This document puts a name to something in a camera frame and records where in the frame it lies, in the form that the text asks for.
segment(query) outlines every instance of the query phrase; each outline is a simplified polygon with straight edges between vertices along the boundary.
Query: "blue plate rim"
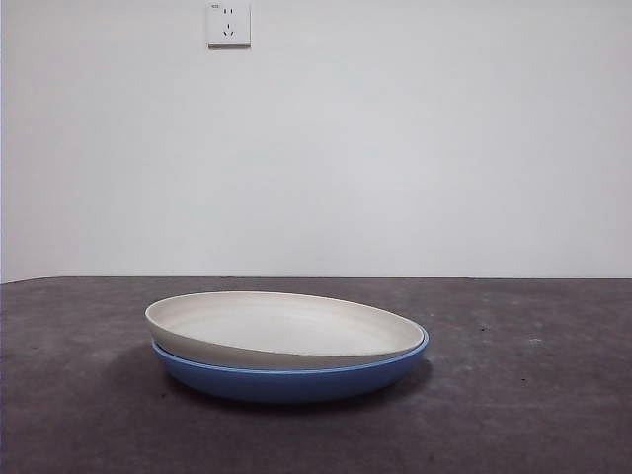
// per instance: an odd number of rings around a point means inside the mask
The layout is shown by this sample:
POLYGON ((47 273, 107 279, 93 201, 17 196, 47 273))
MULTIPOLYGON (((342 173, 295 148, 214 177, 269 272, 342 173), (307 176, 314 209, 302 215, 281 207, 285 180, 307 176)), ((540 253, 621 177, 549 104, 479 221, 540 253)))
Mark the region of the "blue plate rim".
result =
POLYGON ((158 346, 158 344, 156 344, 156 341, 154 341, 153 339, 151 340, 151 347, 160 356, 168 358, 169 360, 172 360, 174 362, 183 363, 185 365, 189 365, 189 366, 192 366, 192 367, 206 368, 206 369, 210 369, 210 370, 220 370, 220 371, 224 371, 224 372, 254 373, 254 374, 274 374, 274 375, 299 375, 299 374, 303 374, 303 373, 336 373, 336 372, 346 372, 346 371, 350 371, 350 370, 360 370, 360 369, 363 369, 363 368, 378 367, 378 366, 381 366, 381 365, 386 365, 386 364, 389 364, 389 363, 397 362, 399 360, 403 360, 403 359, 408 358, 410 356, 413 356, 413 355, 415 355, 417 353, 420 353, 428 345, 428 342, 430 340, 430 336, 428 334, 428 331, 426 331, 426 329, 424 329, 424 327, 421 324, 417 324, 417 326, 419 326, 420 329, 422 330, 422 332, 424 333, 424 340, 422 341, 421 344, 416 346, 411 351, 408 351, 407 353, 403 353, 403 354, 397 355, 397 356, 392 357, 392 358, 387 358, 385 360, 378 360, 378 361, 375 361, 375 362, 361 363, 361 364, 358 364, 358 365, 346 365, 344 367, 303 368, 303 369, 289 369, 289 370, 274 370, 274 369, 267 369, 267 368, 224 367, 224 366, 221 366, 221 365, 211 365, 211 364, 208 364, 208 363, 194 362, 194 361, 188 360, 186 358, 178 357, 178 356, 173 355, 171 353, 168 353, 167 351, 162 349, 160 346, 158 346))

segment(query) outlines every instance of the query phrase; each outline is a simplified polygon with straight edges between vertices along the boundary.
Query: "table surface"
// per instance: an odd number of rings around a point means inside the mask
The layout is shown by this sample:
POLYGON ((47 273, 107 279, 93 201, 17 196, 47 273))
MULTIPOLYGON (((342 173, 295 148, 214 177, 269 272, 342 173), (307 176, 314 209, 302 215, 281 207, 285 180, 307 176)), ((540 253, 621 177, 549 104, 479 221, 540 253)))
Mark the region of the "table surface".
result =
POLYGON ((629 473, 632 280, 61 277, 2 285, 2 472, 629 473), (395 385, 262 406, 168 377, 144 309, 270 290, 377 306, 431 343, 395 385))

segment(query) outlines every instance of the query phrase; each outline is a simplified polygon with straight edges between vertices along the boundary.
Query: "wall socket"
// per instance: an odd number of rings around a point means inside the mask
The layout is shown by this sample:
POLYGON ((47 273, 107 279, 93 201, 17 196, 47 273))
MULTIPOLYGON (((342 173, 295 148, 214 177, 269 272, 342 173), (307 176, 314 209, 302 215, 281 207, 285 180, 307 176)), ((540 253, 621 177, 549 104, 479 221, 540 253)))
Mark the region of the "wall socket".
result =
POLYGON ((250 47, 250 2, 209 3, 206 7, 206 44, 209 49, 250 47))

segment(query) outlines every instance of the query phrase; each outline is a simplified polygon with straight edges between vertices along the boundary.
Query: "stacked plates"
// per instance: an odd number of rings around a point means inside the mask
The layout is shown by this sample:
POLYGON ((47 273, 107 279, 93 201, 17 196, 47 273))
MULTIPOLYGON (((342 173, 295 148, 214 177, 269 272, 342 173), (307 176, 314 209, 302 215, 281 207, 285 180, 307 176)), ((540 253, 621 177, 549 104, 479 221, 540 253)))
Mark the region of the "stacked plates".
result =
POLYGON ((338 299, 254 291, 196 293, 147 308, 153 348, 194 389, 236 400, 303 403, 389 385, 428 333, 388 311, 338 299))

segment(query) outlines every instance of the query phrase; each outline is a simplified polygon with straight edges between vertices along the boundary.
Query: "ceramic dish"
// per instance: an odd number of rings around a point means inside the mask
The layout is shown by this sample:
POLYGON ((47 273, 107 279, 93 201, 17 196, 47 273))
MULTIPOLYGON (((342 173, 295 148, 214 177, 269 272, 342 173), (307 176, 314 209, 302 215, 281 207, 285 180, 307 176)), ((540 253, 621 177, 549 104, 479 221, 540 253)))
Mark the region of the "ceramic dish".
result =
POLYGON ((340 299, 258 291, 195 293, 147 308, 153 339, 187 360, 236 368, 332 368, 408 353, 414 322, 340 299))
POLYGON ((419 360, 428 344, 387 360, 317 370, 253 370, 220 367, 171 355, 155 342, 167 372, 184 384, 222 398, 258 403, 308 403, 352 397, 397 381, 419 360))

